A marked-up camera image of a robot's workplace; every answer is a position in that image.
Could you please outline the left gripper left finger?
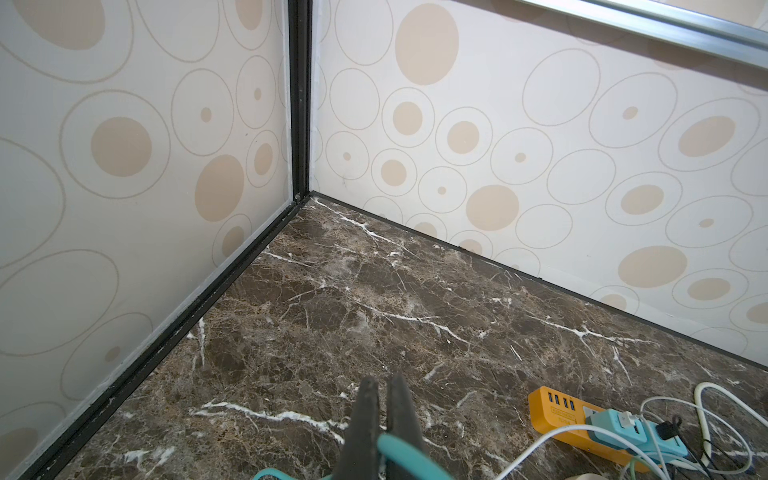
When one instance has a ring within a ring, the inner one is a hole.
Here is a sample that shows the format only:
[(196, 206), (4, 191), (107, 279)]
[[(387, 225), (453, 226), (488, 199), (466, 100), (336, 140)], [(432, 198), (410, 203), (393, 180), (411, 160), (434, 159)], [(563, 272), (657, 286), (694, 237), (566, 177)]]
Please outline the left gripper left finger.
[(373, 377), (361, 380), (344, 444), (332, 479), (378, 478), (380, 455), (377, 449), (380, 407), (378, 382)]

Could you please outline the teal plug adapter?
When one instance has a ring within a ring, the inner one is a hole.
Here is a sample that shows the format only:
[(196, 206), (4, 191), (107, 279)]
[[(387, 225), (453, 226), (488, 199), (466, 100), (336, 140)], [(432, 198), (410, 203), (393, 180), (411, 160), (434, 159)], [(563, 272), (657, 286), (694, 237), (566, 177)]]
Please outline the teal plug adapter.
[(653, 460), (659, 460), (658, 453), (665, 460), (688, 456), (688, 449), (678, 436), (663, 439), (658, 434), (656, 423), (643, 421), (630, 412), (604, 410), (587, 416), (586, 423), (629, 441)]

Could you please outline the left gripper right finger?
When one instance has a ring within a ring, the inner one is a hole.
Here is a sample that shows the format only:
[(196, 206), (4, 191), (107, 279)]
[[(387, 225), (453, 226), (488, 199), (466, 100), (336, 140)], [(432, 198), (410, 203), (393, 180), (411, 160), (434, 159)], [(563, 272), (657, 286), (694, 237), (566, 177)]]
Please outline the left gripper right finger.
[(385, 478), (420, 479), (426, 469), (425, 445), (413, 398), (402, 374), (387, 384)]

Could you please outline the back aluminium rail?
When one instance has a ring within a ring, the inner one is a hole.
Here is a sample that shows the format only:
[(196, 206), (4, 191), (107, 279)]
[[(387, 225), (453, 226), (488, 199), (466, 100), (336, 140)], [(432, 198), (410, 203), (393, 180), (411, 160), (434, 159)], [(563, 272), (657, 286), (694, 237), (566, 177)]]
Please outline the back aluminium rail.
[(655, 1), (523, 2), (743, 65), (767, 68), (765, 31), (694, 10)]

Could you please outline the orange power strip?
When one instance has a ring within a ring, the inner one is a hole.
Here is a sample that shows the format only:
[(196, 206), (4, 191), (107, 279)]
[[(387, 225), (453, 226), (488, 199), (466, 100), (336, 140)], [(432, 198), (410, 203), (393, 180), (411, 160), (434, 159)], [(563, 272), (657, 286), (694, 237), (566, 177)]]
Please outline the orange power strip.
[[(540, 387), (528, 395), (533, 428), (545, 434), (565, 426), (585, 426), (586, 417), (604, 409), (549, 387)], [(560, 433), (555, 439), (619, 465), (626, 465), (632, 456), (623, 443), (605, 433), (573, 430)]]

